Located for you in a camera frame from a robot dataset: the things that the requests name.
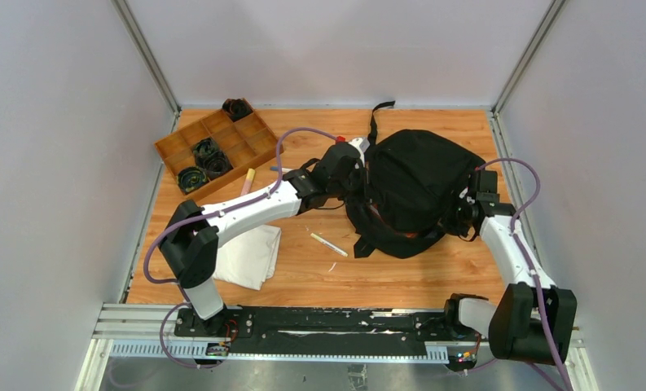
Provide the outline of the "orange book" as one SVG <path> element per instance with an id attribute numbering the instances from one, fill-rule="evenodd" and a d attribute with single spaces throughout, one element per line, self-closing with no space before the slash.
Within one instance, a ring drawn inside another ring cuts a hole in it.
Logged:
<path id="1" fill-rule="evenodd" d="M 392 227 L 389 225 L 380 215 L 379 211 L 376 208 L 375 204 L 370 204 L 368 206 L 369 210 L 372 212 L 374 217 L 379 221 L 379 224 L 381 224 L 383 227 L 389 229 L 391 232 L 393 232 L 396 235 L 400 235 L 402 237 L 407 237 L 410 239 L 413 238 L 418 238 L 418 237 L 428 237 L 430 236 L 433 231 L 428 229 L 428 230 L 422 230 L 422 231 L 415 231 L 415 232 L 405 232 L 405 231 L 399 231 L 398 229 Z"/>

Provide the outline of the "black backpack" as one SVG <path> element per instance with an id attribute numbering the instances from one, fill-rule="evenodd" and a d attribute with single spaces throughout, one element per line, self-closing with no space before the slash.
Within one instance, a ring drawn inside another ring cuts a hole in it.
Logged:
<path id="1" fill-rule="evenodd" d="M 484 164 L 474 152 L 428 130 L 399 130 L 378 138 L 376 119 L 370 119 L 365 152 L 363 189 L 345 199 L 345 211 L 358 241 L 356 258 L 378 250 L 406 259 L 431 248 L 449 233 L 450 214 L 459 191 Z M 379 224 L 368 206 L 399 231 L 432 230 L 428 237 L 407 238 Z"/>

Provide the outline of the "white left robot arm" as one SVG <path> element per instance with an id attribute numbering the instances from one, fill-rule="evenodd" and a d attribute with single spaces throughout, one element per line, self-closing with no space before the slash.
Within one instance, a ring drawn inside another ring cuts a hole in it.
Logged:
<path id="1" fill-rule="evenodd" d="M 221 204 L 199 206 L 188 200 L 177 207 L 158 247 L 192 306 L 198 329 L 218 336 L 226 328 L 225 305 L 213 278 L 218 249 L 254 228 L 356 191 L 369 146 L 366 138 L 338 141 L 322 159 L 312 161 L 312 170 L 294 169 L 261 191 Z"/>

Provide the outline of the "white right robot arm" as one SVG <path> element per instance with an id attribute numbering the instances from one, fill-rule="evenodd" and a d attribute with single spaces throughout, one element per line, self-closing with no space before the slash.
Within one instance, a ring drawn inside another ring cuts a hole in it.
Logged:
<path id="1" fill-rule="evenodd" d="M 569 350 L 578 301 L 547 275 L 526 243 L 512 204 L 499 198 L 498 174 L 471 174 L 458 213 L 496 261 L 506 285 L 494 305 L 484 297 L 455 293 L 445 303 L 442 328 L 453 340 L 476 332 L 496 358 L 554 365 Z"/>

